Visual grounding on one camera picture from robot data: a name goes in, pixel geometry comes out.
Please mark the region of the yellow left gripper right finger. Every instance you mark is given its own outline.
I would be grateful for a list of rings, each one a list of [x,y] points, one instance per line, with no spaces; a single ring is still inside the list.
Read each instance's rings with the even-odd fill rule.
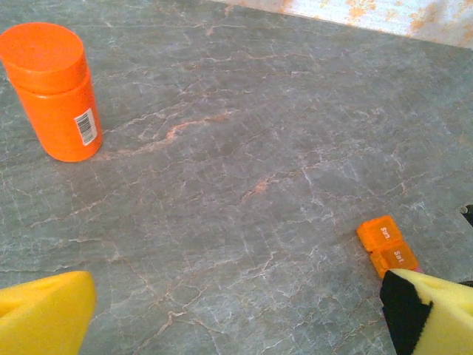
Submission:
[[[382,311],[397,354],[471,354],[472,282],[386,272]]]

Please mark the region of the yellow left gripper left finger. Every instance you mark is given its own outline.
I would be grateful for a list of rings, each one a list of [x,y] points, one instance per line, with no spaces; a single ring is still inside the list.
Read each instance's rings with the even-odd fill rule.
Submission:
[[[96,299],[88,271],[3,288],[1,353],[78,354]]]

